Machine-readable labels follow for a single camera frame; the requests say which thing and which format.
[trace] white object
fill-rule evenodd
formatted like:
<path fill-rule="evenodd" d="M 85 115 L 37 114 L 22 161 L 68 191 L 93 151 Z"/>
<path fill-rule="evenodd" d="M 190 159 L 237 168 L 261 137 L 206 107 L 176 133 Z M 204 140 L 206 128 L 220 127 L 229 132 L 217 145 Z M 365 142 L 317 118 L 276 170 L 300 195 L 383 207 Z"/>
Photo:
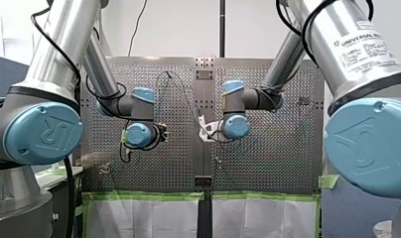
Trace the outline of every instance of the white object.
<path fill-rule="evenodd" d="M 200 138 L 204 142 L 215 142 L 215 141 L 225 141 L 225 137 L 218 132 L 221 127 L 222 121 L 214 121 L 205 125 L 204 116 L 200 116 Z"/>
<path fill-rule="evenodd" d="M 61 176 L 56 175 L 54 173 L 49 172 L 49 170 L 50 169 L 48 169 L 45 172 L 38 173 L 36 175 L 37 183 L 39 184 L 41 190 L 50 189 L 67 179 L 66 175 L 61 175 Z M 74 176 L 82 173 L 82 171 L 83 171 L 82 167 L 72 167 L 72 174 Z"/>
<path fill-rule="evenodd" d="M 373 227 L 375 238 L 392 238 L 392 221 L 382 221 Z"/>
<path fill-rule="evenodd" d="M 214 200 L 212 207 L 213 237 L 316 237 L 316 202 L 248 198 Z"/>
<path fill-rule="evenodd" d="M 88 206 L 91 238 L 196 238 L 197 201 L 100 200 Z"/>

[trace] silver metal tube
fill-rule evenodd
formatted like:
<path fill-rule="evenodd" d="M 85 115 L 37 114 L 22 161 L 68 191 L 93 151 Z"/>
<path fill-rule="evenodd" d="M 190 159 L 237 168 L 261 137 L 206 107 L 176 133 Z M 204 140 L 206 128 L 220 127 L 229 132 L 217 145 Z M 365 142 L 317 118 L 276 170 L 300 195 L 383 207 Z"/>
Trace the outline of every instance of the silver metal tube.
<path fill-rule="evenodd" d="M 99 9 L 99 0 L 62 0 L 52 5 L 45 32 L 78 68 Z M 74 101 L 75 85 L 76 76 L 67 61 L 41 38 L 25 80 L 15 86 L 44 90 Z"/>
<path fill-rule="evenodd" d="M 324 0 L 287 1 L 303 26 Z M 401 81 L 401 64 L 355 1 L 335 1 L 309 30 L 309 48 L 338 106 Z"/>
<path fill-rule="evenodd" d="M 301 38 L 290 31 L 262 81 L 262 85 L 281 89 L 296 74 L 304 56 L 305 51 Z"/>
<path fill-rule="evenodd" d="M 116 80 L 94 33 L 90 37 L 83 65 L 97 95 L 108 97 L 118 93 Z"/>

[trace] metal frame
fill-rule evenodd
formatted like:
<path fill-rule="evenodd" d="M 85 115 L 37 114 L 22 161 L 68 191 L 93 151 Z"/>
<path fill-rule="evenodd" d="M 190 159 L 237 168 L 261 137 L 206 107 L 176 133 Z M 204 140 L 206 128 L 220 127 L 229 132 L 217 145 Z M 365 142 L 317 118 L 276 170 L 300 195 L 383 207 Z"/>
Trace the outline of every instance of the metal frame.
<path fill-rule="evenodd" d="M 109 64 L 112 67 L 113 73 L 116 76 L 116 79 L 118 81 L 123 80 L 124 78 L 135 78 L 134 80 L 139 80 L 137 78 L 137 75 L 140 75 L 140 77 L 144 77 L 144 82 L 147 82 L 147 80 L 155 80 L 155 73 L 161 72 L 161 70 L 164 70 L 167 68 L 168 70 L 173 70 L 174 68 L 179 69 L 182 66 L 185 68 L 185 70 L 188 71 L 188 73 L 185 75 L 184 80 L 185 83 L 188 85 L 190 84 L 192 88 L 194 89 L 193 94 L 191 95 L 191 102 L 193 105 L 197 107 L 197 110 L 205 116 L 206 121 L 214 121 L 218 120 L 217 118 L 217 107 L 220 107 L 220 100 L 216 101 L 216 98 L 219 96 L 218 91 L 216 90 L 216 81 L 218 80 L 219 76 L 219 71 L 217 71 L 220 67 L 235 67 L 235 68 L 240 68 L 243 70 L 252 70 L 252 73 L 257 76 L 258 80 L 262 76 L 261 74 L 266 73 L 266 68 L 269 68 L 271 64 L 271 60 L 268 59 L 211 59 L 211 58 L 108 58 Z M 134 71 L 138 70 L 138 67 L 144 67 L 144 66 L 149 66 L 149 71 L 147 73 L 149 74 L 148 76 L 144 74 L 143 71 Z M 313 185 L 310 187 L 299 187 L 299 188 L 281 188 L 281 187 L 266 187 L 266 189 L 259 189 L 259 190 L 265 190 L 265 191 L 278 191 L 278 192 L 286 192 L 286 193 L 319 193 L 318 189 L 318 177 L 321 174 L 321 163 L 322 163 L 322 153 L 323 153 L 323 141 L 322 141 L 322 135 L 323 135 L 323 117 L 324 117 L 324 110 L 323 110 L 323 104 L 321 107 L 321 103 L 324 102 L 324 83 L 323 83 L 323 78 L 321 74 L 319 73 L 318 70 L 314 67 L 313 63 L 305 60 L 302 64 L 302 67 L 310 67 L 313 69 L 315 73 L 315 85 L 314 87 L 314 102 L 318 103 L 316 105 L 313 105 L 314 107 L 314 116 L 313 116 L 313 129 L 314 130 L 314 142 L 313 142 L 313 148 L 308 148 L 308 150 L 313 150 L 313 161 L 311 162 L 312 164 L 312 171 L 311 177 L 313 178 Z M 211 80 L 201 80 L 197 79 L 197 71 L 200 70 L 210 70 L 212 71 L 212 79 Z M 296 80 L 301 79 L 299 78 L 294 78 L 293 83 L 296 82 Z M 133 81 L 130 81 L 130 84 L 127 85 L 128 89 L 136 84 L 134 84 Z M 286 91 L 287 95 L 290 95 L 290 89 Z M 211 100 L 213 108 L 210 108 L 210 106 L 206 109 L 205 107 L 207 104 L 204 102 L 205 100 Z M 131 167 L 132 165 L 124 165 L 122 164 L 118 158 L 102 158 L 105 163 L 101 165 L 99 161 L 93 159 L 93 152 L 91 151 L 90 148 L 90 141 L 91 141 L 91 136 L 90 136 L 90 130 L 91 127 L 88 127 L 91 123 L 93 123 L 91 120 L 93 118 L 91 117 L 91 112 L 95 113 L 94 110 L 94 100 L 91 98 L 90 95 L 86 92 L 86 90 L 83 90 L 81 92 L 81 100 L 80 100 L 80 106 L 81 106 L 81 116 L 82 120 L 84 122 L 89 122 L 89 123 L 84 123 L 84 135 L 83 135 L 83 140 L 82 140 L 82 150 L 81 150 L 81 157 L 82 157 L 82 165 L 86 169 L 86 179 L 83 177 L 83 189 L 84 190 L 109 190 L 109 189 L 143 189 L 143 190 L 151 190 L 151 191 L 161 191 L 161 192 L 171 192 L 171 191 L 193 191 L 193 190 L 212 190 L 214 187 L 210 185 L 201 185 L 201 186 L 195 186 L 195 179 L 198 177 L 198 179 L 205 179 L 211 178 L 214 174 L 214 162 L 213 158 L 211 155 L 213 154 L 214 147 L 216 145 L 214 143 L 203 143 L 200 140 L 197 140 L 198 136 L 196 134 L 199 132 L 198 126 L 196 126 L 195 122 L 193 122 L 193 142 L 191 144 L 192 146 L 192 152 L 191 154 L 193 155 L 192 159 L 192 170 L 193 170 L 193 177 L 191 178 L 190 183 L 193 186 L 189 186 L 189 182 L 186 181 L 186 186 L 183 188 L 178 188 L 174 187 L 172 184 L 164 184 L 161 183 L 160 180 L 157 180 L 157 186 L 152 186 L 152 187 L 134 187 L 134 186 L 127 186 L 127 185 L 121 185 L 119 187 L 108 187 L 108 186 L 92 186 L 88 185 L 87 182 L 89 179 L 98 179 L 98 180 L 109 180 L 111 179 L 109 174 L 114 174 L 118 173 L 117 168 L 120 167 L 121 169 L 119 170 L 122 174 L 117 177 L 117 179 L 129 179 L 129 175 L 131 173 Z M 174 115 L 182 115 L 185 114 L 186 116 L 189 115 L 187 111 L 187 107 L 183 106 L 183 108 L 178 108 L 174 109 L 172 107 L 169 107 L 165 110 L 169 110 L 168 113 L 171 117 L 169 117 L 169 120 L 178 120 L 178 119 L 173 119 L 172 117 Z M 283 116 L 281 113 L 286 113 L 284 111 L 278 112 L 275 116 Z M 188 118 L 185 117 L 186 119 L 184 120 L 193 120 L 193 118 Z M 119 121 L 117 119 L 108 119 L 108 118 L 102 118 L 102 120 L 115 120 Z M 100 171 L 100 173 L 94 173 L 91 172 L 91 170 L 96 167 L 97 170 Z M 170 168 L 170 165 L 164 164 L 164 167 L 162 168 L 162 173 Z M 242 187 L 240 186 L 238 189 L 253 189 L 255 188 L 249 188 L 249 187 Z"/>

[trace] ur logo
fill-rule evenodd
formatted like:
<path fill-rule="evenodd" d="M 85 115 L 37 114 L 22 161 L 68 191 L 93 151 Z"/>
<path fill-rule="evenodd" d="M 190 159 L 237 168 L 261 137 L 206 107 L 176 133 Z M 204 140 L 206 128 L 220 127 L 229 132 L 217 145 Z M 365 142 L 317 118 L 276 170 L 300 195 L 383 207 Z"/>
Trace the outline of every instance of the ur logo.
<path fill-rule="evenodd" d="M 66 150 L 73 132 L 73 124 L 69 121 L 47 117 L 40 131 L 40 143 L 38 147 L 52 150 Z"/>

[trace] metal bracket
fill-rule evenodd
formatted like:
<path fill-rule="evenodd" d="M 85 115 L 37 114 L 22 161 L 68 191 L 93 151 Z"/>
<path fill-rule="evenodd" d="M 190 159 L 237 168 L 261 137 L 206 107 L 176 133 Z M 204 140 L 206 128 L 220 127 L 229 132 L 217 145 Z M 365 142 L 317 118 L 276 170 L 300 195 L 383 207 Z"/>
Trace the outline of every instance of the metal bracket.
<path fill-rule="evenodd" d="M 211 186 L 212 176 L 196 176 L 195 177 L 196 186 Z"/>
<path fill-rule="evenodd" d="M 197 70 L 197 80 L 213 80 L 213 71 Z"/>

